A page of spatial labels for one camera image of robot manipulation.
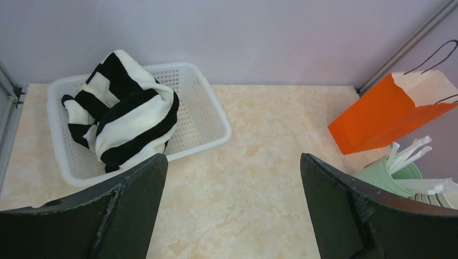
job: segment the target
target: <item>towel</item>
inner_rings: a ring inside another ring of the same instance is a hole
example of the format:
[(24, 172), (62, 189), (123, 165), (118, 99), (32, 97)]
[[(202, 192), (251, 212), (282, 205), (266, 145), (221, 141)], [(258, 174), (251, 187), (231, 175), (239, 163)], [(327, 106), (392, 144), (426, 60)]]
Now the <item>towel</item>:
[(124, 172), (163, 153), (176, 129), (179, 99), (125, 51), (109, 54), (75, 97), (64, 95), (69, 131), (105, 171)]

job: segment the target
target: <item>marble surface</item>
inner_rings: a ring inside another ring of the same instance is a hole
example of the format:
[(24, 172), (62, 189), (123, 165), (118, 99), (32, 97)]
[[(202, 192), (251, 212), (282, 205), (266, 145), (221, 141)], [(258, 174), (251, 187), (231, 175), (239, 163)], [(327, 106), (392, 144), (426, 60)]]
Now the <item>marble surface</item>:
[[(29, 87), (0, 210), (80, 190), (64, 182), (54, 157), (47, 88)], [(320, 258), (299, 159), (312, 153), (354, 174), (388, 152), (340, 154), (327, 125), (358, 96), (349, 86), (213, 88), (232, 138), (169, 164), (147, 258)]]

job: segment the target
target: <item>black and white striped towel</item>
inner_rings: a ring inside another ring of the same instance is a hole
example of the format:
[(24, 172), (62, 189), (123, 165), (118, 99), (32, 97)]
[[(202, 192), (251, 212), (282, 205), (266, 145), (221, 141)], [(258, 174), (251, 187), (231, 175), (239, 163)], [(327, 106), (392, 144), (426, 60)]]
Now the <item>black and white striped towel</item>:
[(125, 51), (109, 54), (75, 97), (65, 95), (75, 142), (95, 152), (107, 173), (164, 152), (175, 131), (177, 94)]

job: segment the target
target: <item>laundry basket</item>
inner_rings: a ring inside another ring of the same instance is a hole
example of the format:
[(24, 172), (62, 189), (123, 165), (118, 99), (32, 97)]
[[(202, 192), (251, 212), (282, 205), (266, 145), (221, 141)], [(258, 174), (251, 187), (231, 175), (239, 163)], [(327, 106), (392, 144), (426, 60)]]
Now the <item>laundry basket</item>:
[[(177, 129), (167, 145), (169, 161), (227, 142), (231, 125), (207, 79), (190, 63), (145, 66), (161, 84), (180, 99)], [(59, 79), (48, 89), (48, 117), (56, 160), (64, 180), (76, 187), (102, 182), (118, 173), (105, 173), (94, 153), (73, 141), (68, 112), (61, 103), (65, 94), (75, 96), (89, 74)]]

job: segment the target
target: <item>light green plastic cup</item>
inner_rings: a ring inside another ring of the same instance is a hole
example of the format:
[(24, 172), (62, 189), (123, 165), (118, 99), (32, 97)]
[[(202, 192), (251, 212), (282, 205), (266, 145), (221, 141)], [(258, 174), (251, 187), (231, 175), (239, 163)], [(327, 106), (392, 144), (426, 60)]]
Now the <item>light green plastic cup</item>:
[(371, 185), (377, 186), (380, 189), (386, 190), (387, 192), (397, 194), (402, 197), (412, 197), (415, 193), (402, 188), (396, 183), (397, 179), (423, 179), (418, 168), (410, 163), (403, 169), (400, 169), (393, 175), (388, 173), (386, 166), (388, 156), (373, 162), (368, 165), (362, 171), (355, 175), (356, 178), (370, 183)]

